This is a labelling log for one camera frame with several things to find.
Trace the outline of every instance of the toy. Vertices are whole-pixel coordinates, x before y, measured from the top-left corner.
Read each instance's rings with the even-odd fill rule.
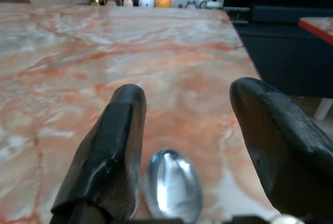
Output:
[[[162,8],[171,8],[172,2],[171,0],[156,0],[155,6]]]
[[[155,6],[155,0],[139,0],[139,6],[152,8]]]
[[[123,0],[124,7],[139,6],[139,0]]]
[[[197,9],[198,5],[196,3],[196,1],[190,2],[187,1],[187,5],[185,6],[185,9]]]

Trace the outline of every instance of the pink marble surface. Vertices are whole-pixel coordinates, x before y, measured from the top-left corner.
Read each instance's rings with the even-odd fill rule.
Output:
[[[0,223],[48,223],[74,152],[125,84],[147,97],[142,173],[151,155],[188,156],[203,185],[199,222],[271,217],[229,102],[256,77],[222,11],[0,7]],[[143,199],[136,218],[151,218]]]
[[[300,27],[333,44],[333,17],[304,17]]]

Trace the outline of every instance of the spoon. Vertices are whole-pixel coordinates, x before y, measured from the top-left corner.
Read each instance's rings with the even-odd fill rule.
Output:
[[[144,178],[144,195],[156,219],[194,223],[202,210],[202,189],[190,160],[174,150],[156,152]]]

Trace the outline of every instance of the red table edge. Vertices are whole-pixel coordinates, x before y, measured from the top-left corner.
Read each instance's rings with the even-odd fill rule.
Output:
[[[309,32],[311,32],[312,34],[319,36],[321,39],[325,40],[326,42],[329,42],[330,44],[333,44],[333,36],[328,34],[327,32],[325,32],[324,30],[321,30],[313,25],[311,25],[310,23],[307,23],[305,21],[300,20],[299,22],[299,26]]]

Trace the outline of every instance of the white object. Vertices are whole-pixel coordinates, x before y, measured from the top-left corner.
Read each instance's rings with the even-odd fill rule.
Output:
[[[207,2],[207,9],[222,9],[223,4],[221,2]]]
[[[155,6],[155,0],[139,0],[139,6],[152,8]]]
[[[316,113],[314,114],[314,119],[318,121],[324,120],[332,105],[333,99],[323,98]]]

